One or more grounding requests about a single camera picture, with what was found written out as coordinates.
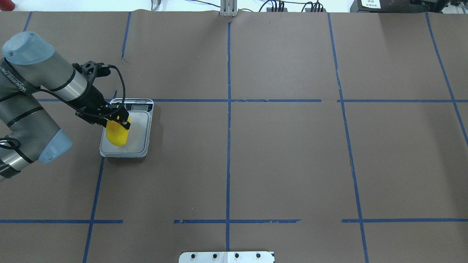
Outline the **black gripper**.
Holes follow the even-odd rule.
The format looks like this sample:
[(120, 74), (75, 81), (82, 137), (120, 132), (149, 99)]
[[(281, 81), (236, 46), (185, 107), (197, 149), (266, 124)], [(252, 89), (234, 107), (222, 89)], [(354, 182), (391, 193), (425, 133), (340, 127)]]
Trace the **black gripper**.
[(102, 93), (93, 85), (87, 85), (82, 95), (68, 103), (77, 110), (78, 117), (90, 124), (106, 126), (110, 120), (110, 130), (130, 130), (130, 114), (127, 111), (119, 111), (125, 110), (124, 103), (107, 103)]

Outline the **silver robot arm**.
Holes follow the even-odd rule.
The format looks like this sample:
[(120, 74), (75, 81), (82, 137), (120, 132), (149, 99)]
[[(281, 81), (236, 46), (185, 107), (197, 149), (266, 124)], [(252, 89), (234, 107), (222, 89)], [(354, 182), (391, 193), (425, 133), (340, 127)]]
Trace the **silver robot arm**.
[(37, 92), (65, 103), (87, 123), (110, 126), (113, 144), (126, 143), (131, 119), (124, 104), (108, 103), (93, 85), (97, 77), (118, 70), (115, 65), (71, 64), (32, 31), (14, 35), (1, 51), (1, 121), (10, 129), (1, 137), (1, 181), (36, 161), (51, 163), (72, 148), (65, 131), (34, 97)]

